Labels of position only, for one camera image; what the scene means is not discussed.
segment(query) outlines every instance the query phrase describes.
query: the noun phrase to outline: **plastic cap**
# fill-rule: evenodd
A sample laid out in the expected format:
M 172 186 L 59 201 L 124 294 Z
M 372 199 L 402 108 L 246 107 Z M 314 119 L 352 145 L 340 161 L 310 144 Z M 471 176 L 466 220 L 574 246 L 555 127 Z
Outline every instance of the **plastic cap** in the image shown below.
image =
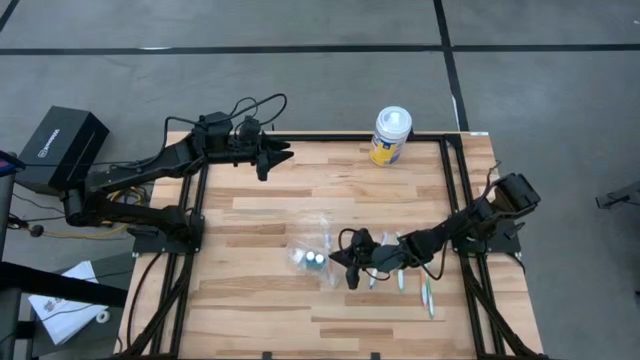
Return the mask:
M 411 131 L 411 115 L 399 106 L 389 106 L 378 115 L 376 123 L 381 136 L 390 140 L 405 138 Z

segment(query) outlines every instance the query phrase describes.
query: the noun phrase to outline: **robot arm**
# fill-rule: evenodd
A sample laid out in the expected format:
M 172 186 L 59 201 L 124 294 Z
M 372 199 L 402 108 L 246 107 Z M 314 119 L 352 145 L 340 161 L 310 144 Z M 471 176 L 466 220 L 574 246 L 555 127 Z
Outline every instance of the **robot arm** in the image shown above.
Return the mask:
M 202 230 L 202 219 L 191 219 L 178 206 L 152 209 L 111 202 L 107 195 L 160 177 L 193 175 L 207 164 L 250 163 L 256 166 L 258 179 L 265 181 L 271 168 L 293 156 L 293 152 L 283 151 L 289 144 L 270 139 L 256 119 L 246 117 L 234 135 L 229 118 L 222 112 L 201 116 L 184 139 L 167 146 L 158 155 L 89 174 L 61 196 L 67 223 L 98 226 L 111 221 L 147 225 L 173 241 L 188 242 L 194 231 Z
M 495 200 L 487 195 L 495 188 Z M 346 229 L 339 236 L 340 250 L 329 257 L 347 268 L 350 289 L 356 289 L 359 271 L 374 268 L 381 272 L 406 267 L 423 267 L 451 240 L 460 248 L 466 242 L 487 243 L 496 235 L 498 222 L 515 220 L 532 212 L 540 197 L 523 175 L 509 174 L 489 184 L 482 196 L 432 229 L 416 230 L 401 236 L 399 245 L 380 245 L 367 229 Z M 523 224 L 510 229 L 515 234 Z M 342 234 L 352 231 L 351 244 L 342 247 Z

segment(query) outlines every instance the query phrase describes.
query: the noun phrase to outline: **disinfecting wipes container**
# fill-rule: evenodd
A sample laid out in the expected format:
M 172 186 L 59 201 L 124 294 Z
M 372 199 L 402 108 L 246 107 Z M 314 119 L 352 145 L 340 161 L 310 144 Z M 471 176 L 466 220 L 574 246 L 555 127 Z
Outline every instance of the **disinfecting wipes container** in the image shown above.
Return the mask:
M 389 106 L 378 114 L 376 131 L 371 140 L 369 156 L 380 166 L 391 165 L 400 157 L 402 147 L 411 132 L 411 115 L 399 106 Z

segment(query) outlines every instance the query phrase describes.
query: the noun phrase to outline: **black box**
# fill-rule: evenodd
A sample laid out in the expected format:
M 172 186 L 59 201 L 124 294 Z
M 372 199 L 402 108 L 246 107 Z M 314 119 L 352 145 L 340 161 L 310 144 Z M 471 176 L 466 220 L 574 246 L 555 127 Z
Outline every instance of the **black box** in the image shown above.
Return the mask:
M 39 194 L 59 195 L 86 177 L 107 134 L 89 111 L 52 106 L 18 156 L 27 166 L 16 182 Z

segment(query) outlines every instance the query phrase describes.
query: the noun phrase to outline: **gray floor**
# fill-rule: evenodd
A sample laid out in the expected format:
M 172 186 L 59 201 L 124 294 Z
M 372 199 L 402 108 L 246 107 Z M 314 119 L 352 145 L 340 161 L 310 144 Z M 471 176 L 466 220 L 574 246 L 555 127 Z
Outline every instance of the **gray floor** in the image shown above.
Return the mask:
M 0 11 L 9 3 L 0 0 Z M 640 43 L 634 0 L 448 0 L 454 44 Z M 418 0 L 21 0 L 0 47 L 162 47 L 439 42 Z M 471 130 L 489 131 L 501 172 L 524 173 L 543 202 L 521 236 L 548 354 L 637 359 L 638 209 L 594 196 L 640 180 L 640 52 L 456 54 Z M 20 151 L 49 106 L 93 111 L 113 132 L 102 159 L 156 151 L 167 115 L 228 110 L 285 92 L 279 130 L 368 130 L 406 107 L 418 130 L 455 130 L 439 53 L 0 57 L 1 148 Z M 274 108 L 265 106 L 267 114 Z M 56 199 L 29 194 L 41 203 Z M 14 201 L 18 215 L 49 212 Z M 50 229 L 66 229 L 51 223 Z M 45 270 L 130 250 L 130 241 L 11 234 L 6 258 Z M 103 356 L 110 345 L 58 354 Z

